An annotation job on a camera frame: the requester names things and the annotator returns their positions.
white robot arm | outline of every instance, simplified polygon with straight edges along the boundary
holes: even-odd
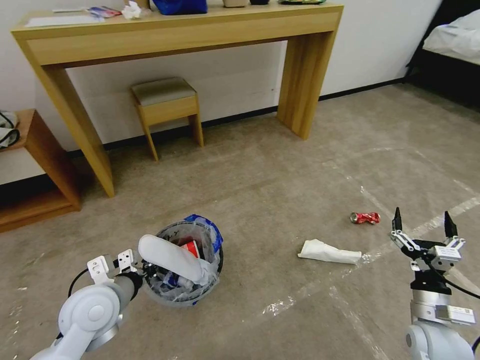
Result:
[[[444,274],[462,259],[460,248],[465,240],[458,237],[457,226],[445,212],[445,242],[413,240],[402,232],[402,218],[397,207],[392,220],[391,240],[411,258],[415,280],[410,283],[411,321],[406,343],[413,360],[474,360],[474,350],[449,324],[475,324],[473,310],[450,306],[452,291],[447,284],[457,285]]]
[[[135,258],[136,254],[128,249],[118,255],[117,266],[108,255],[90,260],[87,268],[95,285],[68,297],[58,316],[59,336],[32,360],[78,360],[84,352],[95,350],[113,338],[126,306],[143,284],[135,268]],[[110,278],[114,268],[119,268],[120,273]]]

blue bag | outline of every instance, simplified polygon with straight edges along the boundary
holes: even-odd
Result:
[[[163,15],[206,14],[207,0],[153,0]]]

red can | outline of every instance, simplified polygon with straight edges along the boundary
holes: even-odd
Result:
[[[380,222],[380,215],[378,212],[352,212],[350,214],[350,221],[354,224],[363,224],[366,222],[378,224]]]

paper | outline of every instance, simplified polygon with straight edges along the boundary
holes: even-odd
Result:
[[[129,1],[121,13],[127,20],[139,19],[142,15],[142,9],[135,1]]]
[[[307,240],[298,254],[299,258],[333,263],[356,264],[362,257],[360,251],[340,250],[318,239]]]
[[[32,17],[25,27],[33,28],[58,25],[95,24],[103,23],[104,21],[105,19],[102,17],[93,17],[90,15]]]

wooden furniture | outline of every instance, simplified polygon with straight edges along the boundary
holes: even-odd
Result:
[[[0,150],[0,233],[82,208],[75,168],[57,139],[35,110],[16,114],[20,140]]]
[[[132,86],[131,92],[141,127],[155,161],[159,160],[159,156],[150,135],[152,125],[188,117],[193,138],[198,145],[204,146],[197,92],[185,80],[173,77],[145,82]]]
[[[208,13],[121,16],[103,23],[25,27],[28,14],[11,30],[18,45],[82,149],[108,196],[114,196],[109,159],[99,135],[67,75],[66,68],[170,54],[288,40],[278,119],[307,139],[342,16],[343,5],[280,5],[224,8],[217,0]]]

